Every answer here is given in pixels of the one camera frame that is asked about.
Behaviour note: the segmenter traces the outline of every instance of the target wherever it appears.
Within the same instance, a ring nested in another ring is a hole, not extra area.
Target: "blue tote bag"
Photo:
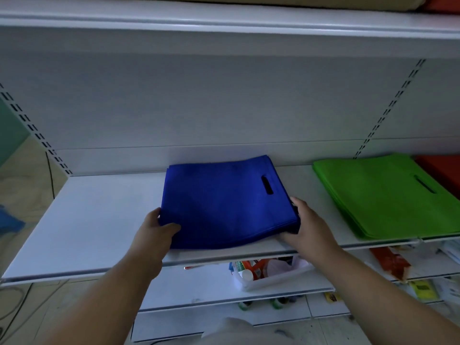
[[[160,224],[177,223],[171,248],[222,249],[283,231],[297,233],[296,208],[268,156],[170,166]]]

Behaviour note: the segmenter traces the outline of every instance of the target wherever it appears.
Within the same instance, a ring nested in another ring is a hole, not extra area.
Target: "tiled floor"
[[[50,168],[54,193],[57,195],[67,177],[52,162],[50,162]],[[0,275],[3,274],[53,201],[50,168],[44,150],[32,138],[27,139],[0,167],[0,204],[3,204],[15,217],[26,222],[25,228],[19,233],[0,236]],[[4,339],[6,339],[20,327],[7,340],[6,345],[31,344],[93,283],[95,279],[82,278],[67,282],[41,282],[14,288],[0,288],[0,328],[2,328],[0,338],[5,334]],[[20,310],[4,317],[15,308],[23,295],[26,295],[26,301]],[[38,308],[37,312],[28,319],[42,303],[43,305]],[[348,317],[311,319],[259,329],[268,332],[282,329],[295,339],[310,345],[370,344],[359,325],[349,320]],[[198,338],[199,336],[174,339],[168,343],[169,345],[185,345]]]

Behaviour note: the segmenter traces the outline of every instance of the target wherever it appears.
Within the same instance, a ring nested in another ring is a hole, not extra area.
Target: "left hand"
[[[127,258],[133,258],[138,261],[138,264],[146,267],[152,279],[160,273],[161,261],[169,252],[172,237],[180,230],[178,224],[160,226],[158,224],[160,210],[157,208],[147,214],[126,253]]]

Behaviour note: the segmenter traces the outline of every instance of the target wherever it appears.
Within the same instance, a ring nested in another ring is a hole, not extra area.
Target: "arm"
[[[373,345],[454,345],[460,328],[399,290],[335,241],[326,222],[302,200],[297,235],[282,238],[335,286]]]
[[[160,209],[147,214],[126,255],[67,310],[43,345],[123,344],[177,224],[158,225]]]

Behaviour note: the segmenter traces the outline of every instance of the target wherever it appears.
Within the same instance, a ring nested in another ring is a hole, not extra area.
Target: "hand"
[[[147,214],[125,256],[146,268],[152,275],[152,279],[160,273],[161,261],[169,251],[172,237],[180,230],[178,224],[160,226],[158,224],[160,210],[157,208]]]
[[[305,201],[291,197],[299,209],[300,229],[297,235],[281,233],[281,238],[307,261],[319,267],[333,253],[342,249],[337,244],[329,226]]]

